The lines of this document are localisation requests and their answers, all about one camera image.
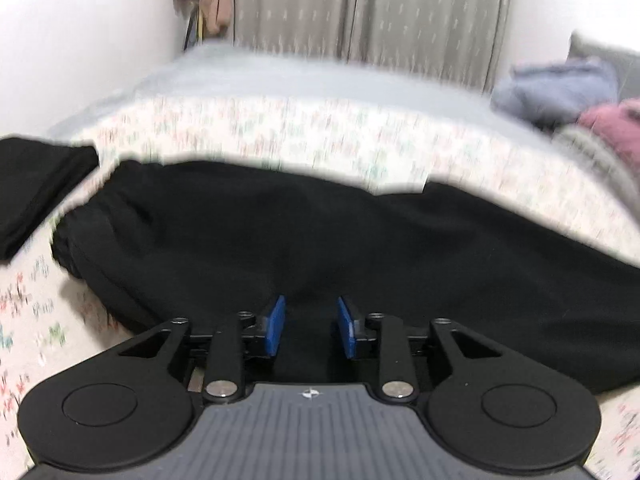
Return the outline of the black sweatpants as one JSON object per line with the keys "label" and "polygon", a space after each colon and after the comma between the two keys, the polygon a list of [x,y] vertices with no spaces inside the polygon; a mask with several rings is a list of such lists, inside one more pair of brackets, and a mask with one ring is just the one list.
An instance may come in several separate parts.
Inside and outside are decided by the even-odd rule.
{"label": "black sweatpants", "polygon": [[275,296],[292,306],[282,376],[326,376],[338,297],[421,326],[452,320],[595,393],[639,378],[639,271],[451,185],[361,188],[192,160],[121,162],[56,226],[52,255],[135,333],[198,332]]}

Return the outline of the floral bed sheet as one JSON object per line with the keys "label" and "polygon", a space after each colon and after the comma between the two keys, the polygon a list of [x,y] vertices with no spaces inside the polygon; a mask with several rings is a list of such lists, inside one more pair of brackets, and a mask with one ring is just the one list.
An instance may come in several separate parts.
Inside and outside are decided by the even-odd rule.
{"label": "floral bed sheet", "polygon": [[[595,177],[512,124],[484,126],[349,100],[137,98],[87,125],[67,144],[91,143],[96,172],[58,206],[83,203],[123,158],[188,158],[306,172],[371,192],[417,191],[441,180],[483,195],[620,260],[639,260],[639,228]],[[51,214],[1,269],[1,474],[16,479],[30,458],[16,414],[37,382],[124,340],[88,288],[52,259]]]}

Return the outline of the folded black garment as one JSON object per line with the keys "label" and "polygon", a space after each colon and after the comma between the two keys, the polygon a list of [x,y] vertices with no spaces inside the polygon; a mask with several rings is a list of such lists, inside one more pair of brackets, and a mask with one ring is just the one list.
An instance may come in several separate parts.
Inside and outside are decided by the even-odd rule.
{"label": "folded black garment", "polygon": [[76,186],[99,167],[91,144],[1,140],[1,260],[11,260]]}

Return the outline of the blue crumpled quilt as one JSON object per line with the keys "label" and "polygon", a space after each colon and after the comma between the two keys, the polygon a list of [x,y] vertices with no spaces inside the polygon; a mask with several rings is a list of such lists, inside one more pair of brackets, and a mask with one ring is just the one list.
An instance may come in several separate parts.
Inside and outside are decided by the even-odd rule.
{"label": "blue crumpled quilt", "polygon": [[618,99],[614,67],[600,58],[516,66],[491,92],[491,107],[536,127],[576,122],[588,108]]}

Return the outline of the grey bed blanket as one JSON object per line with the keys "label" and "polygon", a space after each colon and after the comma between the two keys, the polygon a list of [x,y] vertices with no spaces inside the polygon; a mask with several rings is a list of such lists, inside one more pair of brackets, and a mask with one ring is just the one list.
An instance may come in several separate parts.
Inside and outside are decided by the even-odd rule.
{"label": "grey bed blanket", "polygon": [[495,113],[490,109],[488,97],[476,91],[372,66],[257,53],[220,41],[207,41],[187,50],[133,86],[117,90],[44,130],[42,136],[48,140],[67,140],[136,99],[158,96],[349,99],[459,119],[494,130],[530,148],[545,151],[551,148],[548,136]]}

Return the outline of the grey star curtain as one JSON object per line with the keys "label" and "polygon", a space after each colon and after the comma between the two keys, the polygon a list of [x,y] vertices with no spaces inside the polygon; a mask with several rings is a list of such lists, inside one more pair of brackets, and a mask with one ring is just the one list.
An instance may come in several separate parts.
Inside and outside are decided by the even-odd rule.
{"label": "grey star curtain", "polygon": [[488,91],[510,0],[234,0],[239,46]]}

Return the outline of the grey pillow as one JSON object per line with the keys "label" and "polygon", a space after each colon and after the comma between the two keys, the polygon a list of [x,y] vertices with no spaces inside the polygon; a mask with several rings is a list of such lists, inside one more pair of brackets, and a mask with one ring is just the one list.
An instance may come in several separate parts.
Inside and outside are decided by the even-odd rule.
{"label": "grey pillow", "polygon": [[589,91],[603,102],[620,102],[639,96],[639,53],[570,36],[567,65],[585,81]]}

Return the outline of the dark items by wall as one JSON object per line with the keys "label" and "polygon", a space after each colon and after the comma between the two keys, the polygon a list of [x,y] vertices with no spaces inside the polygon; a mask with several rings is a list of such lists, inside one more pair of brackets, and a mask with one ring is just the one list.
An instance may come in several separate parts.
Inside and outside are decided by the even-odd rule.
{"label": "dark items by wall", "polygon": [[184,38],[183,50],[187,51],[203,40],[203,21],[200,6],[195,3],[186,25],[186,38]]}

